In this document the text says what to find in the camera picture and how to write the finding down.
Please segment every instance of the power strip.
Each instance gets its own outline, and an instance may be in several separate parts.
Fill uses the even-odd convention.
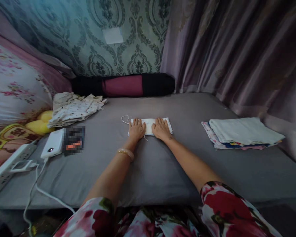
[[[11,168],[17,162],[27,160],[36,148],[34,144],[23,144],[0,166],[0,191],[13,176],[10,173]]]

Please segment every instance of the bed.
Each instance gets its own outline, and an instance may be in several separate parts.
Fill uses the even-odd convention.
[[[201,122],[237,115],[207,93],[154,98],[109,98],[104,110],[80,122],[86,127],[81,153],[50,159],[39,186],[72,207],[80,207],[116,150],[127,138],[130,118],[169,117],[175,138],[202,158],[226,184],[254,204],[296,200],[296,163],[277,147],[260,150],[215,150]],[[120,195],[119,206],[198,204],[199,194],[167,146],[153,136],[135,150]],[[31,159],[39,160],[43,138]],[[0,210],[24,209],[34,171],[16,174],[0,192]],[[62,207],[36,193],[30,209]]]

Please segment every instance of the finger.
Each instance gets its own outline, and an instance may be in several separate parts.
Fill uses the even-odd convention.
[[[170,129],[169,129],[169,126],[168,126],[168,121],[166,120],[164,123],[167,126],[167,131],[170,132]]]

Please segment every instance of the stack of folded clothes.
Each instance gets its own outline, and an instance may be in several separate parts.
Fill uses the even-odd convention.
[[[263,150],[285,138],[265,127],[260,118],[211,119],[202,125],[216,149]]]

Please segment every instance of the red floral fabric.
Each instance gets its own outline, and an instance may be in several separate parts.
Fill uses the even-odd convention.
[[[89,200],[55,234],[69,236],[149,237],[278,237],[281,236],[248,201],[223,183],[208,182],[201,190],[200,222],[181,207],[124,208],[115,226],[112,202]]]

